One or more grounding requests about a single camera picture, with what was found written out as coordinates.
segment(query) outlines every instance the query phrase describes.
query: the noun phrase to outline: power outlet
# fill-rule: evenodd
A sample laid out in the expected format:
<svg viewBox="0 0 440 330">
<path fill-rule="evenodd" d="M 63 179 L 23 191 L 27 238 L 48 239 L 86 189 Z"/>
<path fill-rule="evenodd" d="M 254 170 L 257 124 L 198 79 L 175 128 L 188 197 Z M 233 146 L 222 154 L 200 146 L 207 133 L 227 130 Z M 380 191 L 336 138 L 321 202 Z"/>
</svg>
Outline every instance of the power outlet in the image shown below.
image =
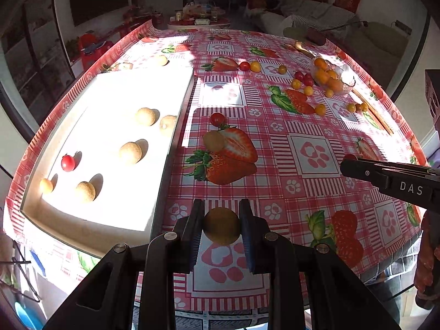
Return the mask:
<svg viewBox="0 0 440 330">
<path fill-rule="evenodd" d="M 400 28 L 403 32 L 405 32 L 408 36 L 411 36 L 412 29 L 406 26 L 403 22 L 400 22 L 399 20 L 395 20 L 395 26 L 397 28 Z"/>
</svg>

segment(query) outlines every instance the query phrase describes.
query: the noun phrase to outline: red cherry tomato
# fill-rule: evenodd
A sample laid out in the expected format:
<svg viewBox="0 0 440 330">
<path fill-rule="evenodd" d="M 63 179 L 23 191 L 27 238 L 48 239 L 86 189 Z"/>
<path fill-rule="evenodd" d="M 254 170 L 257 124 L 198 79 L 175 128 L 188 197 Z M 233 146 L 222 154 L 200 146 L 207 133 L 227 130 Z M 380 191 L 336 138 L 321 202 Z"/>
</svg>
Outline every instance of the red cherry tomato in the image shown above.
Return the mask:
<svg viewBox="0 0 440 330">
<path fill-rule="evenodd" d="M 246 61 L 245 62 L 241 62 L 239 67 L 244 72 L 250 70 L 250 64 L 248 62 L 246 62 Z"/>
<path fill-rule="evenodd" d="M 61 159 L 61 168 L 66 172 L 71 172 L 75 168 L 75 159 L 70 155 L 64 155 Z"/>
<path fill-rule="evenodd" d="M 214 113 L 211 115 L 210 121 L 212 125 L 214 125 L 217 128 L 220 128 L 226 121 L 226 118 L 222 113 Z"/>
<path fill-rule="evenodd" d="M 303 74 L 302 72 L 300 72 L 300 71 L 297 71 L 297 72 L 295 73 L 295 77 L 294 77 L 294 79 L 297 79 L 297 80 L 299 80 L 300 82 L 302 82 L 302 81 L 304 80 L 304 74 Z"/>
<path fill-rule="evenodd" d="M 313 87 L 313 85 L 315 84 L 315 81 L 313 80 L 313 78 L 304 78 L 303 81 L 304 85 L 307 87 Z"/>
</svg>

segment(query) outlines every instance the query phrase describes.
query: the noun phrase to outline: white tray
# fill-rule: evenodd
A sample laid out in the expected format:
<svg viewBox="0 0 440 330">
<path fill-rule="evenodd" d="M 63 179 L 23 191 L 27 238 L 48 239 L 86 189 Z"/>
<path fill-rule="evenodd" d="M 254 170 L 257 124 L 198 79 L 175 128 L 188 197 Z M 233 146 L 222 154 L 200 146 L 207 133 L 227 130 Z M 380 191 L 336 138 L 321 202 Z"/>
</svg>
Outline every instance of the white tray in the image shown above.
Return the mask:
<svg viewBox="0 0 440 330">
<path fill-rule="evenodd" d="M 41 152 L 21 204 L 25 216 L 59 240 L 99 257 L 120 241 L 129 246 L 148 243 L 150 234 L 161 230 L 172 158 L 193 85 L 193 68 L 169 64 L 96 76 Z M 142 107 L 160 113 L 154 125 L 135 122 Z M 171 138 L 159 130 L 165 115 L 178 115 Z M 145 156 L 135 165 L 122 165 L 119 148 L 139 140 Z M 78 152 L 77 167 L 63 171 L 61 158 Z M 57 179 L 46 195 L 39 188 L 44 177 Z M 74 197 L 81 181 L 94 184 L 93 202 L 81 204 Z"/>
</svg>

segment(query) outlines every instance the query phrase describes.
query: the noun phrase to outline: bowl of oranges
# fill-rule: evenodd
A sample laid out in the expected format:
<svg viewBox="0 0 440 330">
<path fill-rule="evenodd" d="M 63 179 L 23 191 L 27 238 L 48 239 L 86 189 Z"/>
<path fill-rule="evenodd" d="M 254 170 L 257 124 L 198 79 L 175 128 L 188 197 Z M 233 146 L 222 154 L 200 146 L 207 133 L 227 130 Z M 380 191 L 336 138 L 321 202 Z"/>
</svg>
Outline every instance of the bowl of oranges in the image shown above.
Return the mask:
<svg viewBox="0 0 440 330">
<path fill-rule="evenodd" d="M 321 57 L 313 58 L 310 74 L 316 84 L 325 90 L 331 89 L 336 95 L 345 95 L 351 92 L 356 84 L 353 73 L 348 66 L 344 68 L 331 64 Z"/>
</svg>

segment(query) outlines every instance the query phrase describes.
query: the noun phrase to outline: table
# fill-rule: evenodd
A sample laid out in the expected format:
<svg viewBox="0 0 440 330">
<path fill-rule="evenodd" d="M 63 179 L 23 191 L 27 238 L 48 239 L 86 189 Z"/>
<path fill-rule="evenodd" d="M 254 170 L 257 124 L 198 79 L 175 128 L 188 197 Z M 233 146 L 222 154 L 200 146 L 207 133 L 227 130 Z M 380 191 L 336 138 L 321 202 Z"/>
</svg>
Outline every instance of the table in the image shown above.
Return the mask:
<svg viewBox="0 0 440 330">
<path fill-rule="evenodd" d="M 327 99 L 322 90 L 315 87 L 315 94 L 308 102 L 326 104 L 324 117 L 288 113 L 272 103 L 271 90 L 274 89 L 269 87 L 284 90 L 295 71 L 309 70 L 310 59 L 288 44 L 292 44 L 292 40 L 286 37 L 257 32 L 198 28 L 184 32 L 159 31 L 150 21 L 140 26 L 80 78 L 37 132 L 14 175 L 5 208 L 6 215 L 10 216 L 5 217 L 5 231 L 23 243 L 32 244 L 41 239 L 40 247 L 44 244 L 47 254 L 59 260 L 56 266 L 67 274 L 71 284 L 78 283 L 87 274 L 79 265 L 75 250 L 41 234 L 19 212 L 29 174 L 50 131 L 84 87 L 101 72 L 103 65 L 110 66 L 106 71 L 119 70 L 121 64 L 145 68 L 149 58 L 166 53 L 170 63 L 193 65 L 197 82 L 179 139 L 181 147 L 175 157 L 163 231 L 172 229 L 196 197 L 205 200 L 206 210 L 220 205 L 234 211 L 238 210 L 241 198 L 249 198 L 254 212 L 268 221 L 272 231 L 292 242 L 310 245 L 316 235 L 309 230 L 308 217 L 317 217 L 321 212 L 325 225 L 334 226 L 338 221 L 332 216 L 346 210 L 356 215 L 354 238 L 363 248 L 362 259 L 353 271 L 362 275 L 375 268 L 419 231 L 418 220 L 410 221 L 404 202 L 379 194 L 366 182 L 343 177 L 338 163 L 347 153 L 359 155 L 359 148 L 389 161 L 425 164 L 426 159 L 413 132 L 386 93 L 353 59 L 329 41 L 324 46 L 308 49 L 336 65 L 350 66 L 355 74 L 356 90 L 381 113 L 393 135 L 382 130 L 371 116 L 346 112 L 346 103 L 359 101 L 352 93 Z M 258 48 L 265 56 L 254 54 L 251 47 L 254 47 L 252 51 Z M 213 63 L 219 57 L 223 57 L 221 63 Z M 240 71 L 225 58 L 237 63 L 257 60 L 262 72 Z M 225 69 L 224 62 L 232 65 L 233 70 L 218 71 Z M 285 75 L 276 72 L 281 63 L 287 66 Z M 220 91 L 219 98 L 213 97 L 216 91 Z M 258 155 L 256 173 L 225 186 L 195 181 L 185 176 L 188 171 L 183 170 L 183 166 L 188 165 L 188 157 L 202 147 L 204 133 L 214 129 L 209 122 L 213 112 L 223 113 L 228 124 L 243 130 Z M 174 287 L 177 315 L 191 318 L 196 324 L 194 327 L 197 322 L 206 322 L 207 316 L 210 321 L 218 322 L 234 318 L 236 322 L 227 325 L 233 329 L 267 320 L 268 278 L 250 275 L 246 270 L 240 238 L 232 246 L 218 247 L 203 235 L 194 272 L 175 274 Z M 216 313 L 221 311 L 239 315 Z"/>
<path fill-rule="evenodd" d="M 206 30 L 211 28 L 228 28 L 230 21 L 227 18 L 220 17 L 217 22 L 210 22 L 210 24 L 198 24 L 195 25 L 194 22 L 188 24 L 191 21 L 181 20 L 181 21 L 170 21 L 168 22 L 168 30 L 182 30 L 188 28 L 196 28 L 197 30 Z"/>
</svg>

